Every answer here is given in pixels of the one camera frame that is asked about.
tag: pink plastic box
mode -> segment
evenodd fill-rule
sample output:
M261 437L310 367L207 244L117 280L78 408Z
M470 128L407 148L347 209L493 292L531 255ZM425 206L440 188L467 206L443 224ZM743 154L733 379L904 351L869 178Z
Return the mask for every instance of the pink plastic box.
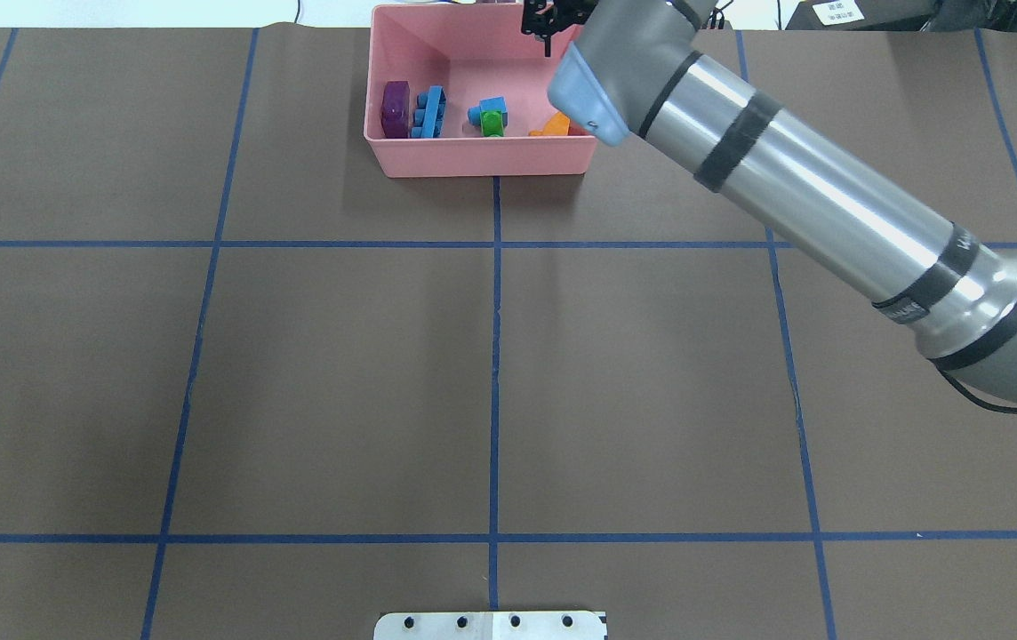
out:
M370 33L363 135L391 178L455 175L583 173L597 140L590 135L538 135L556 109L548 82L578 27L556 34L552 57L520 33L520 4L379 5ZM388 80L410 81L416 96L431 84L444 89L448 106L441 137L392 140L379 110ZM481 99L503 96L504 137L481 137L467 110Z

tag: wire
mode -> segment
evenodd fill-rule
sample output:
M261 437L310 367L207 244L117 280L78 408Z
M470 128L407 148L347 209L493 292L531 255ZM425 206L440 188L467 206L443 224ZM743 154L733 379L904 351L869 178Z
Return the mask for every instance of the wire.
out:
M944 371L944 369L936 369L936 371L939 371L940 376L943 376L944 381L947 381L948 383L951 384L951 388L955 389L955 391L959 392L960 394L963 394L963 397L971 401L972 404L975 404L976 406L981 406L981 408L986 409L988 411L995 411L996 413L1010 413L1013 414L1014 416L1017 416L1017 406L1003 406L1001 404L990 404L990 402L986 402L982 398L975 396L975 394L972 394L971 391L969 391L967 388L964 388L963 383L960 383L959 381L955 380L955 377L949 376L947 371Z

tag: blue toy block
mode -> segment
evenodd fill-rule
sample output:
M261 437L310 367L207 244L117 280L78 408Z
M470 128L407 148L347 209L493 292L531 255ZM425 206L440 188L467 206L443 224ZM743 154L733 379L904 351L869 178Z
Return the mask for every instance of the blue toy block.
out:
M444 90L439 84L418 94L418 109L414 112L414 126L410 137L440 137L444 123Z
M469 124L480 126L481 112L500 112L500 122L508 126L508 107L505 106L505 99L502 96L485 98L478 102L476 107L469 107Z

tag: white sticker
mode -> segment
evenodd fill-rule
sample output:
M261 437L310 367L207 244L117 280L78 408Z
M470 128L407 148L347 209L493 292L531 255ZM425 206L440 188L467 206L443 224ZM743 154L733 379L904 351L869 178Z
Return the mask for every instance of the white sticker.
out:
M817 11L821 24L853 23L863 19L857 0L833 0L832 3L814 4L813 11Z

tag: black band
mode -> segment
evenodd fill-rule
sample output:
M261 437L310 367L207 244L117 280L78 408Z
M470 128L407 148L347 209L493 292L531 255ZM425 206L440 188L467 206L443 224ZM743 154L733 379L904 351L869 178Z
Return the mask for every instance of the black band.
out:
M932 306L947 297L951 289L959 284L959 280L967 275L976 257L978 240L970 231L956 224L951 230L951 239L943 247L936 264L899 295L884 302L874 302L873 306L899 325L909 325L926 317Z
M674 75L670 76L670 80L667 80L667 84L663 85L659 96L654 99L654 105L651 105L651 110L647 112L647 117L643 118L643 126L639 127L639 137L647 137L647 131L651 129L651 123L654 122L654 118L659 117L659 112L662 110L662 106L667 104L667 98L670 97L671 91L674 91L675 86L678 86L679 81L682 81L682 76L686 75L687 69L691 69L691 65L695 64L701 57L703 57L703 52L691 52L691 55L684 58L682 63L678 65L678 68L674 70Z
M703 166L695 171L695 179L713 193L718 193L725 179L729 178L729 174L758 142L758 137L761 137L761 133L765 132L780 110L780 102L761 91L754 94L745 108L733 118L723 138L703 161Z
M679 13L682 13L682 16L686 18L686 21L695 27L695 32L699 32L700 28L703 28L703 23L707 20L699 17L699 13L695 11L695 7L692 7L686 0L667 0L667 2L670 3L671 7L674 7Z
M980 339L960 348L959 351L951 355L935 357L932 359L932 363L941 371L955 371L955 369L970 367L972 364L986 359L990 354L998 351L1001 346L1008 343L1016 335L1017 302L1014 304L1014 308L1010 309L1010 312L1003 319L998 321L998 324L992 327L992 331L984 333Z

